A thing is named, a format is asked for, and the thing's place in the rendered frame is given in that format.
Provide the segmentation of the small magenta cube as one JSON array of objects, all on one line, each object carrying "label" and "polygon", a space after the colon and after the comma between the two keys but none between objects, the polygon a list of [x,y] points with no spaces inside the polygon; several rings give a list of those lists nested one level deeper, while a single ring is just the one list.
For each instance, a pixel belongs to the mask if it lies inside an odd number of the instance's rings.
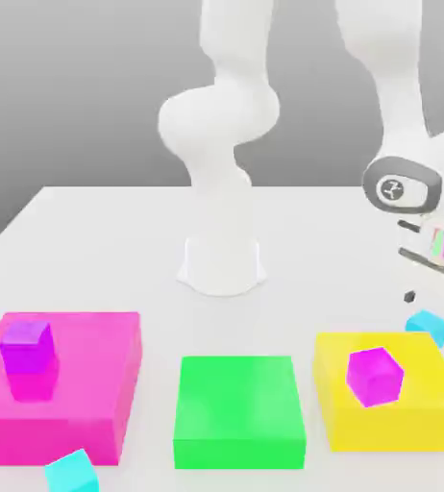
[{"label": "small magenta cube", "polygon": [[349,354],[346,383],[364,407],[396,402],[404,375],[402,366],[384,347]]}]

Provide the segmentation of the small pink cube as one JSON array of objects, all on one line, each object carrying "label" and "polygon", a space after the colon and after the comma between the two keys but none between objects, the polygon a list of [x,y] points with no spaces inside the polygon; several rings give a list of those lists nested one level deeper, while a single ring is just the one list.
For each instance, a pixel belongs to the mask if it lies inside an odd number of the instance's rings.
[{"label": "small pink cube", "polygon": [[19,402],[43,402],[52,399],[60,373],[60,361],[52,357],[37,373],[8,374],[10,391]]}]

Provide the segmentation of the large pink box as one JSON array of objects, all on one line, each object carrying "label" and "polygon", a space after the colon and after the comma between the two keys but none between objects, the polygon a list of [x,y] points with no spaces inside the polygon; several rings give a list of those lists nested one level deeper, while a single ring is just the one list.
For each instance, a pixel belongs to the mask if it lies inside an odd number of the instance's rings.
[{"label": "large pink box", "polygon": [[84,449],[91,462],[120,461],[141,364],[136,312],[8,312],[14,321],[51,325],[60,373],[53,397],[19,402],[0,354],[0,466],[47,465]]}]

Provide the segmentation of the small purple cube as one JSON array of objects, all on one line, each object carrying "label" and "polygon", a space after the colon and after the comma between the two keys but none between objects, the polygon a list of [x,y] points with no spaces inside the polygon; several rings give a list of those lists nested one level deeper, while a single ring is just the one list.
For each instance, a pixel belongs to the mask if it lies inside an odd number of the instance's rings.
[{"label": "small purple cube", "polygon": [[14,321],[0,340],[6,373],[40,374],[55,355],[51,325],[47,321]]}]

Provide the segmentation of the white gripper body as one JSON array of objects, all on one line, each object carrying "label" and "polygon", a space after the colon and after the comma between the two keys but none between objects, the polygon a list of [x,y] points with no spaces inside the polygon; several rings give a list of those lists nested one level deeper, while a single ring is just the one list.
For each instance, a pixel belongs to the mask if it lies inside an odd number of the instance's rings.
[{"label": "white gripper body", "polygon": [[444,266],[403,246],[398,249],[398,254],[406,262],[405,265],[410,266],[408,283],[416,285],[415,301],[425,305],[444,305]]}]

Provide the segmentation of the small cyan cube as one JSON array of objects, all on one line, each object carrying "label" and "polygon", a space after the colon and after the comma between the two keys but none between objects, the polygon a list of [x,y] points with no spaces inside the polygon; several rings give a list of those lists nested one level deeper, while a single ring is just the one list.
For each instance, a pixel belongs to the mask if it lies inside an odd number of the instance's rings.
[{"label": "small cyan cube", "polygon": [[444,347],[444,319],[434,313],[421,310],[411,315],[405,325],[407,332],[427,332],[439,349]]},{"label": "small cyan cube", "polygon": [[48,492],[100,492],[99,480],[84,449],[44,466]]}]

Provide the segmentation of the large green box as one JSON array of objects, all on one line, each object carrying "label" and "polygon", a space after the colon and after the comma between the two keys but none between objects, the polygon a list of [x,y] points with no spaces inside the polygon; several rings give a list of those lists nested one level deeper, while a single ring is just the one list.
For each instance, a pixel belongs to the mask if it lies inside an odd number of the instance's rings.
[{"label": "large green box", "polygon": [[173,432],[183,470],[294,470],[307,435],[289,356],[186,356]]}]

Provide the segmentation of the large yellow box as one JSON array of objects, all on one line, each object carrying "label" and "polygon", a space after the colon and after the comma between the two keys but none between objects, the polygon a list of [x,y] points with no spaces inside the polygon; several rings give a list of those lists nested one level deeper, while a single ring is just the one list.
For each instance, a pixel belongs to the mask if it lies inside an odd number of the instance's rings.
[{"label": "large yellow box", "polygon": [[[405,371],[400,397],[364,407],[346,383],[349,354],[384,347]],[[426,332],[320,332],[313,376],[335,452],[444,452],[444,356]]]}]

